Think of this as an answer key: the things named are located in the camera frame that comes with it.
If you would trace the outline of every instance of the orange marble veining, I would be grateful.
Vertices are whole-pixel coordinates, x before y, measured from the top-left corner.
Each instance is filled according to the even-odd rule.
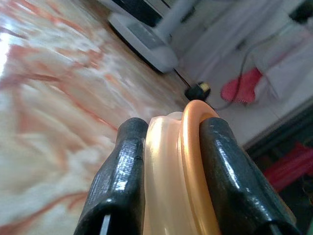
[[[94,0],[0,2],[1,235],[72,234],[119,125],[186,104],[184,85],[140,61],[103,12]]]

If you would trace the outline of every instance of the translucent plastic part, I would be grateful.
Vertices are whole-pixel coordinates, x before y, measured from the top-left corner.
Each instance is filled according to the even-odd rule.
[[[145,193],[152,235],[220,234],[200,153],[199,123],[209,117],[218,115],[197,100],[182,116],[173,113],[150,122]]]

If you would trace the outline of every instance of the orange rubber ring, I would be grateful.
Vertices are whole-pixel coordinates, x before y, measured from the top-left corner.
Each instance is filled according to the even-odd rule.
[[[206,103],[194,100],[185,108],[180,130],[182,165],[191,210],[198,234],[220,235],[202,166],[199,125],[218,114]]]

